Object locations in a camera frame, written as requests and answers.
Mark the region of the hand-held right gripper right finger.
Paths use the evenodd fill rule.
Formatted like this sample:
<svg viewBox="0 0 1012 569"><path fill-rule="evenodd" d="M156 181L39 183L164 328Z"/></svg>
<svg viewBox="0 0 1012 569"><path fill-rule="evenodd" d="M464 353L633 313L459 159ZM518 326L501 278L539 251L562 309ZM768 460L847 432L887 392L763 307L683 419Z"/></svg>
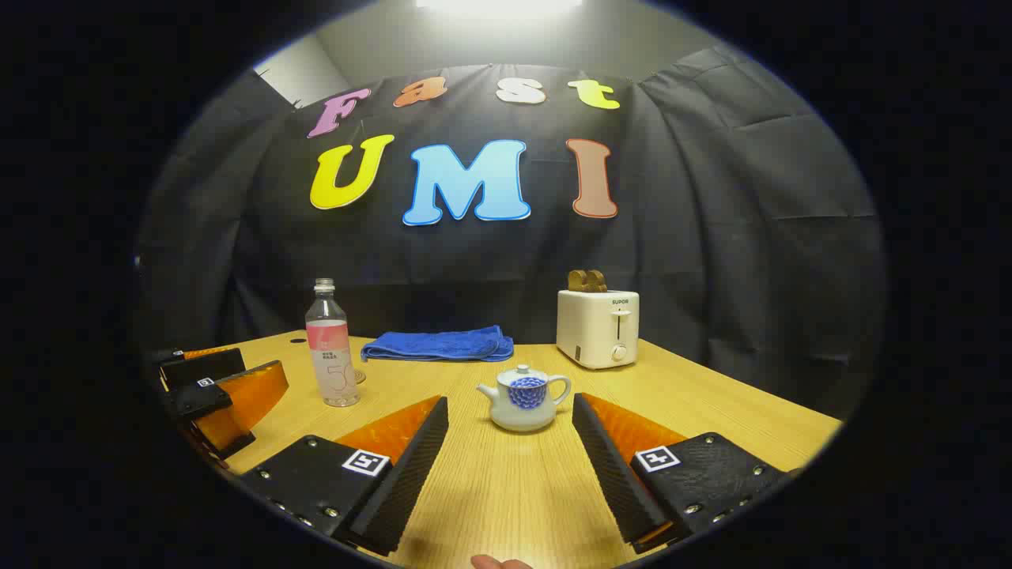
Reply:
<svg viewBox="0 0 1012 569"><path fill-rule="evenodd" d="M572 425L636 553L722 526L800 473L718 432L686 437L589 393L572 400Z"/></svg>

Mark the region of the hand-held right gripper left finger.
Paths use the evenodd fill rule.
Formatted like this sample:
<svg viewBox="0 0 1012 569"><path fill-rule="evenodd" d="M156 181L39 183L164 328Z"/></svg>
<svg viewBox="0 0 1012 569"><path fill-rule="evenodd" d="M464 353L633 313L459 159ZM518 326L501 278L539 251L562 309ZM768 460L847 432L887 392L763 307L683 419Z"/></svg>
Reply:
<svg viewBox="0 0 1012 569"><path fill-rule="evenodd" d="M269 507L334 541L397 551L449 428L433 396L336 440L306 435L240 476Z"/></svg>

